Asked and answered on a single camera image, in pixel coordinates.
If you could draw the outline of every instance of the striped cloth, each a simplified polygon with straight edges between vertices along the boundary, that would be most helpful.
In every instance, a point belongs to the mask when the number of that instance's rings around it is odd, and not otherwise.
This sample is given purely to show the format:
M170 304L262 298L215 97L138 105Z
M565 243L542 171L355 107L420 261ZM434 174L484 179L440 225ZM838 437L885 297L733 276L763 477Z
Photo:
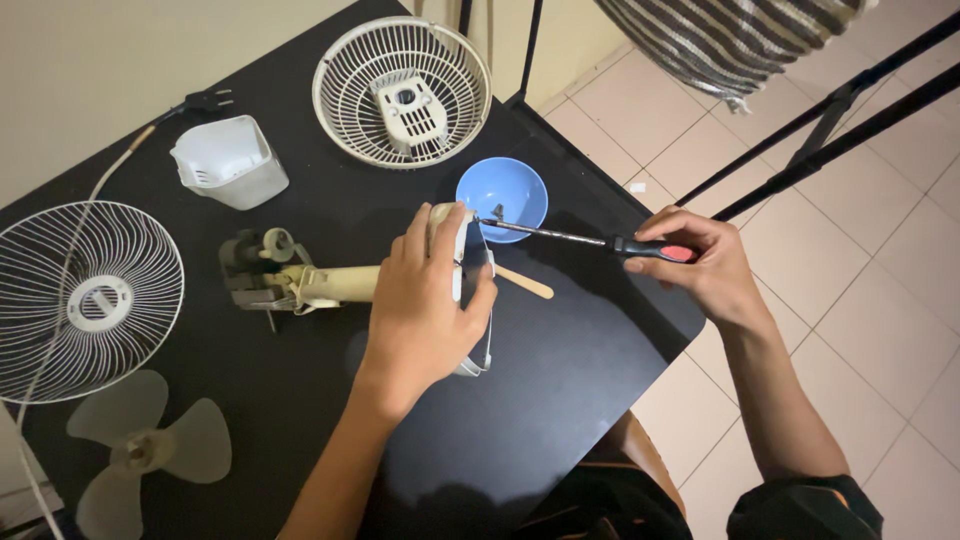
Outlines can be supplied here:
M783 65L847 30L876 0L595 0L650 60L749 112L744 98Z

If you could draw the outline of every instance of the screwdriver handle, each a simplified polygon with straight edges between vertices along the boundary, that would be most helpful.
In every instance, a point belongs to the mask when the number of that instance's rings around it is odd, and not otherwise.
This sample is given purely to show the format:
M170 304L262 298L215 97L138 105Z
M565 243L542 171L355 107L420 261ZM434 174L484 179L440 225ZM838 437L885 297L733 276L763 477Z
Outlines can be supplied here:
M607 249L623 257L662 258L669 262L692 264L700 256L700 250L674 244L666 240L640 242L617 235L607 241Z

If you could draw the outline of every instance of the fan grille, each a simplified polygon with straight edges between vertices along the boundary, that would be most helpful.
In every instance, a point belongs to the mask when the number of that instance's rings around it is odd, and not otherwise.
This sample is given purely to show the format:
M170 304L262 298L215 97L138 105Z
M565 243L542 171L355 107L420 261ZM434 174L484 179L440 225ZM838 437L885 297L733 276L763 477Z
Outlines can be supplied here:
M390 143L370 84L413 68L444 104L447 136L411 148ZM453 156L483 127L491 103L490 72L472 45L445 26L416 17L388 17L353 29L320 62L314 109L326 132L360 160L415 168Z
M75 292L96 331L71 321ZM129 306L110 320L122 294ZM166 338L182 298L177 246L138 209L74 203L16 223L0 233L0 399L49 403L122 379Z

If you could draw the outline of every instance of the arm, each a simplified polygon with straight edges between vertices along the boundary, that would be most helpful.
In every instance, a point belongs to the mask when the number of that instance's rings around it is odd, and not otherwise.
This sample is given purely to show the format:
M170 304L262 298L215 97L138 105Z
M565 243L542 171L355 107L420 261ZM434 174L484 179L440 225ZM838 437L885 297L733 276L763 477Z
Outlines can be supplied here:
M688 289L717 325L763 478L848 475L843 452L800 387L736 227L667 207L636 233L637 240L660 236L696 245L703 255L694 264L631 258L624 266Z
M496 285L488 265L467 309L450 295L463 203L437 229L426 256L430 205L394 241L373 292L370 338L347 407L278 540L352 538L394 428L420 395L453 372L487 328Z

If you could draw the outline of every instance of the popsicle stick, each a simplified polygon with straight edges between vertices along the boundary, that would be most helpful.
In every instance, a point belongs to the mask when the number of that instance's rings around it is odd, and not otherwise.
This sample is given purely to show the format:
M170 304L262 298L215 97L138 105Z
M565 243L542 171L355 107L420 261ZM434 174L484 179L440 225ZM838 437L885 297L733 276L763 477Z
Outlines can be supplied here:
M550 300L551 298L553 298L552 288L544 285L541 282L535 282L526 276L521 276L517 272L514 272L513 270L508 270L503 266L500 266L499 264L496 265L495 274L497 276L500 276L504 280L507 280L508 282L516 283L517 285L527 289L528 291L536 294L537 296L540 296L547 300Z

